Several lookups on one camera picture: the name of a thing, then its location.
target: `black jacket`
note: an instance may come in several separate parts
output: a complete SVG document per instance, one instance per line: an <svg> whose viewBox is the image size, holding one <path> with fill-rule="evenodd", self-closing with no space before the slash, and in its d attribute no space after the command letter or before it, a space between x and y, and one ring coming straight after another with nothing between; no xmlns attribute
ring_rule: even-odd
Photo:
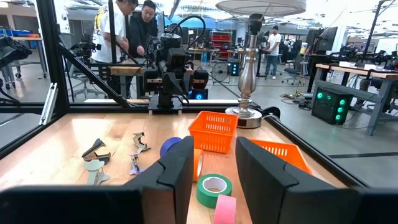
<svg viewBox="0 0 398 224"><path fill-rule="evenodd" d="M146 48L148 35L157 36L156 20L153 18L150 22L146 23L142 20L141 12L135 12L130 17L129 33L127 34L131 56L140 57L137 53L137 47L142 46L144 49Z"/></svg>

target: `man with glasses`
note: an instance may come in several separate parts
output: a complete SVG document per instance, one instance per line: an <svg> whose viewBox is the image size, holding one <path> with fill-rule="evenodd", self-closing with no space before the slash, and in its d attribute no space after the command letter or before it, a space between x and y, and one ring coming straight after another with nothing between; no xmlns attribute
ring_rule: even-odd
<svg viewBox="0 0 398 224"><path fill-rule="evenodd" d="M130 54L142 57L145 54L148 35L157 36L157 25L154 19L156 5L152 1L145 1L141 12L135 12L130 18L129 43Z"/></svg>
<svg viewBox="0 0 398 224"><path fill-rule="evenodd" d="M113 2L116 41L126 52L129 52L129 41L126 38L126 23L124 17L134 12L137 6L138 0L114 0ZM112 63L111 27L107 4L104 4L95 16L93 43L101 44L102 48L101 50L93 52L91 58L96 63ZM118 62L120 62L121 50L119 47L116 47L116 58ZM108 80L108 85L117 93L121 94L120 77L112 76L111 79Z"/></svg>

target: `orange plastic basket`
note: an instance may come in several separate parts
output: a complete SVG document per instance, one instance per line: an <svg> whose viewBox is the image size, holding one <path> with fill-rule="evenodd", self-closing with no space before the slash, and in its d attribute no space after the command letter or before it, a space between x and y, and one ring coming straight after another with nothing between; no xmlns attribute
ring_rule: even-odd
<svg viewBox="0 0 398 224"><path fill-rule="evenodd" d="M251 141L275 156L312 175L310 169L307 167L304 161L303 155L295 144L284 144L260 140Z"/></svg>
<svg viewBox="0 0 398 224"><path fill-rule="evenodd" d="M229 153L238 126L238 116L202 111L195 118L189 132L193 147L211 152Z"/></svg>

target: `pink tape roll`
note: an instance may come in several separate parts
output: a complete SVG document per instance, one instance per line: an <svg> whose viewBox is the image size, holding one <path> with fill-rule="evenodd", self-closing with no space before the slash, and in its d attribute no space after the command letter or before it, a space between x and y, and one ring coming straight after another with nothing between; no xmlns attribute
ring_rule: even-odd
<svg viewBox="0 0 398 224"><path fill-rule="evenodd" d="M217 199L214 224L235 224L236 198L219 195Z"/></svg>

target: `gray floor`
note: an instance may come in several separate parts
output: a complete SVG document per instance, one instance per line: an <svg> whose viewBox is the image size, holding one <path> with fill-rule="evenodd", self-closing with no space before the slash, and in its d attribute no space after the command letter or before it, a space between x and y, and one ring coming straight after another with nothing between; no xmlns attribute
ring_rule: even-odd
<svg viewBox="0 0 398 224"><path fill-rule="evenodd" d="M279 66L279 70L283 71L284 68L282 65ZM40 65L24 66L22 68L22 78L16 81L17 88L9 90L8 93L21 101L44 101L50 80L40 79L40 77ZM327 155L398 151L397 123L381 124L376 129L374 136L370 137L364 134L365 129L352 129L366 127L369 121L369 115L367 114L358 113L353 119L344 124L344 126L339 127L326 124L322 120L311 116L311 111L301 110L298 108L298 105L282 102L280 95L305 91L307 89L306 85L308 85L308 81L304 85L303 83L299 84L296 82L294 86L282 83L281 80L287 77L289 75L284 73L282 76L278 74L276 80L272 80L271 77L267 80L259 78L257 80L256 91L252 94L252 99L263 108L269 106L279 107L282 112L281 121L318 150ZM212 81L209 81L207 86L210 94L209 99L236 99L236 96L231 91L239 95L237 87L238 79L239 77L231 77L230 82L225 83L224 86L219 83L213 84ZM342 74L336 73L330 79L330 82L340 83L341 79ZM76 86L79 83L81 82L72 79L72 86ZM74 90L76 91L82 87L83 85L77 86ZM89 83L87 87L99 90L97 86ZM134 87L131 88L133 98L136 96L134 94ZM369 91L375 92L376 90L370 88ZM103 98L103 95L96 96L90 93L88 98ZM75 99L78 102L85 100L84 95L78 95ZM349 113L348 119L352 117L353 112L350 111ZM0 124L12 116L14 114L0 114ZM38 122L38 115L25 114L15 119L12 123L0 126L2 136L0 147L7 144L13 138L18 137L18 135L32 129ZM398 172L396 172L398 169L398 156L335 159L335 161L370 186L398 187Z"/></svg>

